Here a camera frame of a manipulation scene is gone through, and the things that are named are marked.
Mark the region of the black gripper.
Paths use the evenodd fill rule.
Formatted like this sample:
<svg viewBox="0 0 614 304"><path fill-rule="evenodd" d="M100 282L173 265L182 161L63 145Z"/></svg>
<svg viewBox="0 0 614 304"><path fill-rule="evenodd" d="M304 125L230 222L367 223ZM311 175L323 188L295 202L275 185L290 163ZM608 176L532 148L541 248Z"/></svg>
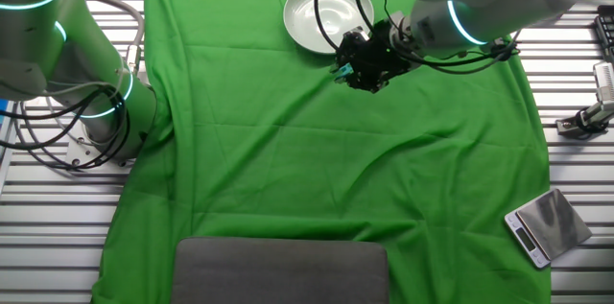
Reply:
<svg viewBox="0 0 614 304"><path fill-rule="evenodd" d="M342 36L338 49L338 66L356 63L367 66L368 62L379 72L405 74L410 72L412 64L403 59L390 44L390 31L392 25L388 20L381 20L373 25L370 35L363 28L354 28ZM359 51L367 43L367 61L359 57ZM377 93L389 85L389 82L376 76L361 72L340 74L335 83L344 83L350 88L370 93Z"/></svg>

